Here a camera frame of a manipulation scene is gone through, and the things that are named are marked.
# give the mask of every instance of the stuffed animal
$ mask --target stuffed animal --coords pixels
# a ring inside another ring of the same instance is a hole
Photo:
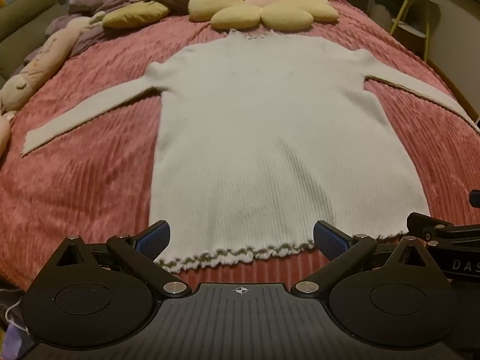
[[[245,30],[262,22],[279,31],[301,31],[332,22],[338,12],[328,0],[190,0],[192,21],[210,21],[218,30]]]
[[[79,36],[101,25],[105,12],[93,17],[76,17],[47,39],[35,58],[0,90],[0,113],[20,110],[62,66]]]
[[[10,123],[9,121],[0,116],[0,157],[7,148],[8,140],[10,139]]]

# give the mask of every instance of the pink fuzzy texture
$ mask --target pink fuzzy texture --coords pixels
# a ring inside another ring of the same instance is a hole
[[[331,2],[340,13],[339,22],[314,23],[306,35],[323,36],[352,50],[366,48],[382,62],[447,92],[426,64],[366,15],[343,0]],[[252,33],[266,31],[261,27]],[[189,44],[223,36],[208,23],[168,17],[90,47],[67,61],[32,97],[14,120],[10,151],[0,171],[0,275],[27,288],[67,235],[104,242],[114,234],[135,234],[147,227],[161,99],[155,93],[144,96],[21,158],[26,132],[101,90],[140,77],[152,61],[166,61]],[[378,96],[405,145],[431,214],[459,225],[480,223],[480,210],[468,204],[469,191],[480,187],[480,139],[474,130],[414,95],[375,81],[367,81],[365,88]],[[319,252],[307,251],[180,276],[193,286],[199,280],[290,285],[324,263]]]

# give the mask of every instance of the yellow petal cushion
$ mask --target yellow petal cushion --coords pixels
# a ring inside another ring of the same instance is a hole
[[[263,7],[261,17],[267,27],[279,31],[305,30],[314,22],[314,17],[307,11],[283,2]]]
[[[163,19],[169,12],[170,9],[159,2],[139,1],[107,13],[102,24],[109,28],[138,28]]]
[[[318,22],[330,22],[338,19],[338,11],[330,6],[328,0],[282,0],[282,3],[309,12]]]
[[[217,30],[246,30],[260,23],[260,7],[237,4],[214,14],[210,25]]]
[[[193,21],[209,21],[215,13],[236,4],[244,4],[244,2],[242,0],[190,0],[188,13]]]

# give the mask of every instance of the metal bolt head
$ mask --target metal bolt head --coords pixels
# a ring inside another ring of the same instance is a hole
[[[187,289],[185,283],[179,281],[171,281],[163,286],[163,289],[169,294],[179,294]]]
[[[313,281],[301,281],[295,286],[297,291],[303,292],[304,294],[311,294],[315,291],[318,291],[318,284]]]

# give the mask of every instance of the circular pad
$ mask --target circular pad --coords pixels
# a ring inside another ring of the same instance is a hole
[[[400,264],[343,279],[329,306],[356,337],[402,349],[439,341],[458,318],[457,297],[439,269]]]
[[[408,284],[389,283],[376,287],[370,294],[372,303],[380,310],[394,315],[419,311],[427,298],[418,288]]]
[[[81,283],[61,290],[55,303],[68,314],[88,315],[105,309],[112,300],[108,288],[99,284]]]

